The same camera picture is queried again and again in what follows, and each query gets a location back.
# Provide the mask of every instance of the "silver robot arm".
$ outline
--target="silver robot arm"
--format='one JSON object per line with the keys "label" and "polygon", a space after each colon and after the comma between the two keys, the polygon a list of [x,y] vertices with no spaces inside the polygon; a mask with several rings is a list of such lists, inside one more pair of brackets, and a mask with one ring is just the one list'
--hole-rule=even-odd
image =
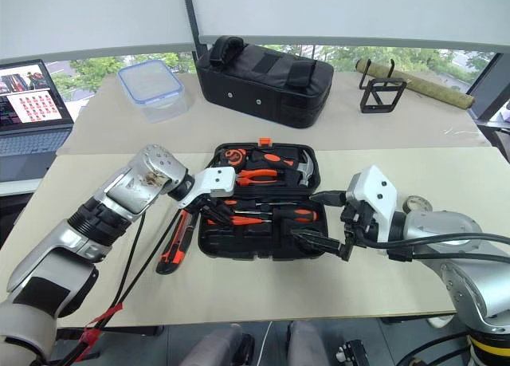
{"label": "silver robot arm", "polygon": [[46,362],[56,319],[78,309],[98,277],[94,266],[115,240],[161,194],[180,208],[228,221],[211,197],[232,195],[232,167],[207,168],[195,177],[167,150],[148,145],[118,170],[70,218],[60,222],[12,273],[0,303],[0,366]]}
{"label": "silver robot arm", "polygon": [[305,229],[294,230],[307,245],[333,253],[348,261],[354,246],[385,249],[388,244],[444,234],[480,234],[475,239],[429,243],[387,250],[397,261],[418,259],[443,281],[461,321],[472,333],[477,355],[486,351],[510,357],[510,265],[502,262],[441,258],[436,254],[489,254],[508,257],[503,250],[482,239],[480,226],[469,216],[450,211],[396,211],[397,191],[376,167],[356,174],[347,191],[325,191],[310,199],[343,207],[345,243]]}

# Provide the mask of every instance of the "white table surface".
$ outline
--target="white table surface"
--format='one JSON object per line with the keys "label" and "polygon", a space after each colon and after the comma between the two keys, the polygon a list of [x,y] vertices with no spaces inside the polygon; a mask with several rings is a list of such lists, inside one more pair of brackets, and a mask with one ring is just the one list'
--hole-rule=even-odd
{"label": "white table surface", "polygon": [[[318,191],[346,189],[357,171],[374,163],[397,187],[399,205],[408,195],[422,195],[436,210],[468,214],[484,231],[510,236],[510,226],[505,223],[510,188],[504,186],[510,166],[495,148],[329,151],[316,155],[322,177]],[[210,154],[176,157],[195,173]],[[68,218],[130,158],[57,157],[0,250],[0,284],[6,285],[14,267],[44,235]],[[175,208],[169,198],[161,197],[147,212],[132,269],[143,263]],[[330,236],[343,239],[339,215],[339,208],[327,207]],[[83,326],[108,307],[135,231],[136,226],[132,226],[98,264],[96,286],[77,312],[60,320],[61,326]],[[441,280],[431,270],[419,262],[391,262],[374,250],[355,248],[349,262],[330,254],[291,262],[234,261],[207,257],[200,252],[195,237],[184,263],[174,274],[156,274],[156,262],[157,258],[112,325],[386,316],[453,309]],[[5,297],[2,288],[0,299]]]}
{"label": "white table surface", "polygon": [[335,73],[324,110],[310,128],[295,129],[205,100],[194,74],[179,78],[190,109],[149,123],[115,76],[107,77],[57,154],[135,153],[149,143],[174,153],[212,152],[219,144],[258,141],[307,144],[319,151],[372,148],[490,146],[469,114],[407,89],[387,114],[362,114],[361,73]]}

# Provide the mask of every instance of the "trees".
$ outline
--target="trees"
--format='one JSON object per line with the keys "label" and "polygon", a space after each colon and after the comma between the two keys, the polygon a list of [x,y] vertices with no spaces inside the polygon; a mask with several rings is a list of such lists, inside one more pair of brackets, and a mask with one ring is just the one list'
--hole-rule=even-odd
{"label": "trees", "polygon": [[53,83],[57,86],[58,93],[64,101],[71,101],[73,91],[77,87],[77,83],[71,75],[67,73],[54,73],[51,78]]}
{"label": "trees", "polygon": [[117,73],[123,67],[134,65],[150,59],[160,59],[175,73],[196,72],[190,53],[149,53],[126,57],[94,57],[70,61],[69,65],[76,72],[74,75],[55,73],[52,75],[58,92],[66,101],[71,100],[75,89],[97,92],[104,77]]}
{"label": "trees", "polygon": [[97,92],[104,77],[110,73],[117,73],[122,69],[124,59],[121,57],[94,57],[91,59],[81,59],[71,61],[71,67],[76,71],[74,76],[76,87],[92,92]]}
{"label": "trees", "polygon": [[[296,55],[303,52],[302,45],[265,45],[265,47]],[[393,59],[395,68],[402,71],[443,73],[472,84],[494,54],[469,51],[465,53],[469,55],[469,59],[464,67],[458,62],[453,62],[461,53],[451,49],[324,45],[316,49],[315,58],[330,63],[336,71],[355,71],[355,64],[359,59],[371,59],[374,63],[387,66],[390,66],[390,59]]]}
{"label": "trees", "polygon": [[190,53],[147,53],[132,55],[133,63],[141,63],[152,59],[159,59],[177,73],[195,73],[193,57]]}

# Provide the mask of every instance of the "black cable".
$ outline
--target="black cable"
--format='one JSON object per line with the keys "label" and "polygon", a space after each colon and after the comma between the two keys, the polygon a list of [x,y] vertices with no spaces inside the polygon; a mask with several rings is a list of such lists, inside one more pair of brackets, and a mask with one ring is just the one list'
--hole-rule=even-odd
{"label": "black cable", "polygon": [[[159,250],[159,247],[163,244],[168,232],[170,231],[171,227],[174,225],[174,222],[175,220],[177,219],[177,217],[179,216],[179,214],[181,213],[181,210],[177,210],[177,212],[175,212],[175,215],[173,217],[173,219],[171,220],[170,224],[168,224],[167,228],[165,229],[163,235],[161,236],[161,238],[159,239],[158,243],[156,244],[156,247],[153,249],[153,251],[151,252],[151,254],[149,255],[148,259],[145,261],[145,263],[142,265],[142,267],[140,268],[139,272],[136,274],[135,278],[133,279],[133,281],[131,281],[131,283],[129,284],[129,286],[127,287],[126,291],[122,294],[121,297],[117,297],[116,298],[119,298],[118,301],[116,301],[115,305],[117,305],[118,303],[122,303],[126,297],[128,296],[129,292],[131,292],[131,290],[133,289],[133,287],[135,286],[136,282],[139,280],[140,276],[142,275],[142,273],[144,272],[144,270],[147,268],[147,266],[149,265],[149,263],[151,262],[152,258],[155,256],[155,254],[158,252]],[[140,228],[140,225],[139,225],[139,229],[138,231],[136,232],[137,235],[139,235],[139,232],[141,233],[141,228]],[[112,319],[112,316],[110,317],[106,317],[104,318],[103,320],[99,321],[96,323],[96,325],[94,326],[95,329],[103,329],[107,323]],[[63,358],[58,364],[57,366],[70,366],[71,364],[74,363],[74,361],[81,355],[81,353],[83,353],[83,351],[88,347],[88,345],[84,342],[78,342],[78,344],[75,346],[75,348],[65,357]]]}
{"label": "black cable", "polygon": [[357,228],[355,230],[356,237],[363,242],[364,245],[374,249],[398,249],[408,246],[427,245],[438,242],[458,241],[458,240],[483,240],[492,242],[501,242],[510,245],[510,238],[490,233],[452,233],[439,234],[437,236],[429,236],[423,238],[413,238],[411,240],[394,241],[394,242],[373,242],[367,240],[363,235],[363,230]]}
{"label": "black cable", "polygon": [[[151,254],[149,254],[149,257],[147,258],[147,260],[145,261],[145,263],[142,265],[142,267],[140,268],[140,270],[138,271],[138,273],[136,274],[135,278],[133,278],[133,281],[131,281],[131,283],[129,284],[129,286],[126,288],[126,291],[122,294],[122,297],[120,297],[120,299],[118,300],[118,303],[119,304],[122,304],[124,302],[124,300],[126,299],[126,297],[128,296],[128,294],[131,292],[131,290],[133,289],[133,287],[135,286],[136,282],[139,280],[139,278],[142,276],[143,272],[145,271],[145,269],[149,266],[149,264],[151,263],[151,260],[152,258],[156,255],[156,253],[158,253],[158,250],[159,250],[159,247],[164,243],[165,239],[167,238],[167,235],[168,235],[168,232],[170,232],[170,229],[171,227],[174,225],[175,223],[175,220],[177,219],[177,217],[180,215],[181,213],[181,210],[182,209],[178,209],[175,214],[174,214],[174,217],[172,218],[172,220],[170,221],[170,224],[168,224],[167,228],[165,229],[165,231],[163,232],[163,234],[161,235],[161,238],[159,239],[158,243],[156,244],[155,248],[153,249],[153,251],[151,252]],[[110,317],[106,317],[104,319],[104,325],[102,326],[102,328],[104,328],[106,326],[106,324],[112,319],[113,316],[110,316]]]}
{"label": "black cable", "polygon": [[426,350],[428,348],[431,348],[432,346],[436,344],[442,344],[443,342],[446,342],[448,340],[454,340],[455,338],[460,338],[462,336],[467,336],[468,332],[461,332],[457,334],[450,334],[449,336],[442,336],[441,338],[437,338],[436,340],[432,340],[430,342],[427,342],[426,344],[423,344],[419,348],[416,348],[412,352],[408,352],[397,364],[396,366],[407,366],[406,362],[409,362],[410,358],[419,352],[422,352],[423,350]]}
{"label": "black cable", "polygon": [[414,260],[442,260],[448,258],[459,258],[462,260],[506,262],[507,264],[510,264],[510,257],[496,256],[494,254],[476,254],[476,253],[413,254]]}
{"label": "black cable", "polygon": [[113,298],[112,304],[110,308],[117,305],[117,301],[119,300],[120,294],[122,293],[122,289],[124,289],[124,284],[126,283],[126,278],[128,277],[129,268],[131,266],[131,261],[133,260],[133,255],[135,254],[136,244],[138,243],[138,239],[140,238],[140,234],[142,233],[143,223],[145,222],[145,212],[142,213],[142,217],[140,218],[140,223],[138,224],[138,230],[136,231],[135,239],[131,244],[131,250],[129,252],[129,257],[127,258],[126,266],[124,267],[124,273],[122,274],[122,278],[120,280],[119,288],[117,289],[117,293]]}
{"label": "black cable", "polygon": [[455,356],[460,356],[461,354],[468,352],[469,348],[471,348],[471,346],[466,346],[465,348],[459,348],[454,352],[449,352],[448,354],[445,354],[444,356],[441,356],[436,360],[433,360],[428,364],[428,366],[438,366],[439,364],[442,364],[443,362],[449,360],[450,358],[454,358]]}

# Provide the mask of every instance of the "laptop keyboard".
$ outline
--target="laptop keyboard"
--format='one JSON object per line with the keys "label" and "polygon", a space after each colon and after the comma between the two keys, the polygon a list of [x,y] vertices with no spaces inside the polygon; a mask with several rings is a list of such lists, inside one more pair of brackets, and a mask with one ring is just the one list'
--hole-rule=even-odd
{"label": "laptop keyboard", "polygon": [[55,152],[65,141],[69,131],[0,138],[0,156],[30,155]]}

